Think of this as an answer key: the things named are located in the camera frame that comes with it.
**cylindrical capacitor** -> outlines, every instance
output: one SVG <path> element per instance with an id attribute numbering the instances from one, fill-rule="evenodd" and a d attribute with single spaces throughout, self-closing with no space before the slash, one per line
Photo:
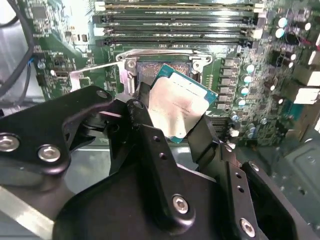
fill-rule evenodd
<path id="1" fill-rule="evenodd" d="M 246 72 L 247 72 L 248 74 L 251 74 L 251 73 L 254 72 L 255 66 L 252 65 L 251 63 L 247 63 L 247 64 L 243 65 L 243 69 L 246 70 Z"/>
<path id="2" fill-rule="evenodd" d="M 234 130 L 239 130 L 241 128 L 241 124 L 240 122 L 238 121 L 234 121 L 231 123 L 231 127 L 234 129 Z"/>
<path id="3" fill-rule="evenodd" d="M 241 77 L 242 81 L 244 81 L 246 84 L 249 84 L 252 82 L 252 76 L 248 76 L 248 75 L 243 75 Z"/>
<path id="4" fill-rule="evenodd" d="M 253 132 L 249 132 L 249 131 L 246 131 L 246 132 L 245 132 L 245 135 L 246 135 L 246 137 L 247 137 L 248 139 L 252 139 L 252 138 L 254 137 Z"/>
<path id="5" fill-rule="evenodd" d="M 246 86 L 240 86 L 238 88 L 239 93 L 241 93 L 242 95 L 246 96 L 249 93 L 249 89 Z"/>
<path id="6" fill-rule="evenodd" d="M 233 111 L 231 114 L 230 114 L 230 118 L 232 121 L 238 121 L 239 120 L 239 116 L 236 114 L 235 111 Z"/>
<path id="7" fill-rule="evenodd" d="M 248 131 L 249 131 L 250 133 L 254 133 L 255 130 L 256 130 L 256 126 L 255 126 L 253 123 L 250 123 L 250 124 L 248 125 Z"/>
<path id="8" fill-rule="evenodd" d="M 239 97 L 235 100 L 236 104 L 238 104 L 238 106 L 244 106 L 246 105 L 246 100 L 244 100 L 242 97 Z"/>
<path id="9" fill-rule="evenodd" d="M 295 35 L 294 33 L 287 33 L 285 35 L 285 41 L 289 45 L 299 45 L 300 38 L 297 35 Z"/>
<path id="10" fill-rule="evenodd" d="M 285 35 L 285 30 L 283 30 L 282 28 L 278 28 L 278 29 L 275 31 L 275 37 L 276 37 L 277 39 L 282 38 L 284 35 Z"/>
<path id="11" fill-rule="evenodd" d="M 302 22 L 302 21 L 296 21 L 293 23 L 293 26 L 302 29 L 302 30 L 306 30 L 309 31 L 311 29 L 311 23 L 310 22 Z"/>
<path id="12" fill-rule="evenodd" d="M 277 104 L 282 104 L 284 102 L 283 97 L 277 95 L 277 94 L 273 94 L 272 95 L 273 100 L 277 103 Z"/>
<path id="13" fill-rule="evenodd" d="M 283 59 L 282 64 L 287 66 L 288 68 L 292 68 L 294 66 L 294 63 L 288 59 Z"/>
<path id="14" fill-rule="evenodd" d="M 276 86 L 275 86 L 273 83 L 269 82 L 269 81 L 264 82 L 263 85 L 264 85 L 265 88 L 267 88 L 269 91 L 273 91 L 273 90 L 275 90 L 275 88 L 276 88 Z"/>
<path id="15" fill-rule="evenodd" d="M 287 24 L 288 24 L 288 20 L 285 17 L 281 17 L 278 20 L 278 27 L 280 28 L 284 28 L 285 26 L 287 26 Z"/>
<path id="16" fill-rule="evenodd" d="M 291 60 L 291 61 L 294 61 L 294 60 L 296 60 L 296 58 L 297 58 L 297 55 L 296 55 L 296 54 L 294 54 L 293 52 L 289 52 L 289 51 L 286 51 L 286 52 L 284 53 L 284 55 L 285 55 L 286 58 L 288 58 L 288 59 Z"/>

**circuit component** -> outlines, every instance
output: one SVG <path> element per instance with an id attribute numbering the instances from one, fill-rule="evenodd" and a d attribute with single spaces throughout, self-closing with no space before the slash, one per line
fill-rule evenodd
<path id="1" fill-rule="evenodd" d="M 33 6 L 31 12 L 34 19 L 46 19 L 48 17 L 44 6 Z"/>
<path id="2" fill-rule="evenodd" d="M 223 76 L 233 76 L 234 73 L 236 73 L 237 71 L 238 71 L 237 68 L 222 68 L 221 74 Z"/>
<path id="3" fill-rule="evenodd" d="M 137 61 L 137 82 L 145 82 L 151 85 L 164 63 L 188 77 L 191 76 L 192 66 L 190 62 Z"/>
<path id="4" fill-rule="evenodd" d="M 222 61 L 222 64 L 225 67 L 235 67 L 240 62 L 239 58 L 225 58 Z"/>

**black cable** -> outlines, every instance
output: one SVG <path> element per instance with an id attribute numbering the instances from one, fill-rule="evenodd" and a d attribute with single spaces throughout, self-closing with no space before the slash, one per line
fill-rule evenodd
<path id="1" fill-rule="evenodd" d="M 16 69 L 8 77 L 8 79 L 2 80 L 2 81 L 0 79 L 0 82 L 3 82 L 3 84 L 0 86 L 0 98 L 4 96 L 12 88 L 12 86 L 17 82 L 22 71 L 25 69 L 25 66 L 28 64 L 29 60 L 32 58 L 34 47 L 35 47 L 32 30 L 29 27 L 27 20 L 24 18 L 18 6 L 16 6 L 16 4 L 12 0 L 7 0 L 7 2 L 10 4 L 17 18 L 20 20 L 22 29 L 24 31 L 26 43 L 28 45 L 28 50 L 26 51 L 25 55 L 19 62 Z"/>
<path id="2" fill-rule="evenodd" d="M 3 29 L 3 28 L 7 28 L 7 27 L 10 27 L 12 26 L 13 24 L 15 24 L 16 22 L 19 21 L 19 18 L 17 16 L 15 16 L 14 18 L 12 18 L 10 21 L 8 21 L 7 23 L 4 23 L 4 24 L 0 24 L 0 29 Z"/>
<path id="3" fill-rule="evenodd" d="M 23 88 L 23 91 L 22 91 L 20 97 L 15 102 L 10 102 L 10 101 L 0 102 L 0 109 L 8 109 L 8 108 L 12 108 L 15 106 L 24 105 L 24 101 L 25 101 L 28 87 L 29 87 L 29 83 L 30 83 L 30 77 L 31 77 L 31 66 L 30 66 L 30 64 L 28 64 L 27 69 L 26 69 L 26 79 L 25 79 L 25 83 L 24 83 L 24 88 Z"/>

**motherboard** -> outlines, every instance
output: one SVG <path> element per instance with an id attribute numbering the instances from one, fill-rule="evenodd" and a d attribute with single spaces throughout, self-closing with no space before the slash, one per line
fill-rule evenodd
<path id="1" fill-rule="evenodd" d="M 318 118 L 318 1 L 18 4 L 33 30 L 36 79 L 46 100 L 89 85 L 132 95 L 167 64 L 218 93 L 206 115 L 231 146 L 301 139 Z"/>

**mounting hole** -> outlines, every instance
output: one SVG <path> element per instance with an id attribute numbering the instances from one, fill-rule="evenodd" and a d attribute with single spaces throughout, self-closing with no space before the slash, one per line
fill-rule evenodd
<path id="1" fill-rule="evenodd" d="M 162 160 L 167 160 L 167 156 L 163 152 L 159 154 L 159 158 L 161 158 Z"/>
<path id="2" fill-rule="evenodd" d="M 153 136 L 153 140 L 155 140 L 157 143 L 160 142 L 160 138 L 158 138 L 157 136 Z"/>
<path id="3" fill-rule="evenodd" d="M 101 98 L 103 98 L 103 99 L 107 99 L 107 98 L 108 98 L 107 93 L 105 93 L 105 92 L 102 91 L 102 90 L 96 91 L 96 94 L 98 94 L 98 96 L 101 97 Z"/>
<path id="4" fill-rule="evenodd" d="M 142 105 L 142 103 L 139 102 L 139 101 L 133 101 L 133 105 L 135 105 L 137 108 L 140 108 L 140 109 L 143 109 L 143 108 L 144 108 L 144 106 Z"/>
<path id="5" fill-rule="evenodd" d="M 245 192 L 245 190 L 240 186 L 237 186 L 236 188 L 240 191 L 240 193 L 244 193 Z"/>
<path id="6" fill-rule="evenodd" d="M 238 179 L 242 179 L 242 176 L 239 173 L 236 172 L 235 175 Z"/>
<path id="7" fill-rule="evenodd" d="M 302 188 L 299 189 L 299 193 L 301 193 L 303 196 L 306 195 L 306 191 Z"/>
<path id="8" fill-rule="evenodd" d="M 111 125 L 109 126 L 109 130 L 110 130 L 111 133 L 116 133 L 116 132 L 118 132 L 119 128 L 120 128 L 120 127 L 119 127 L 118 124 L 111 124 Z"/>

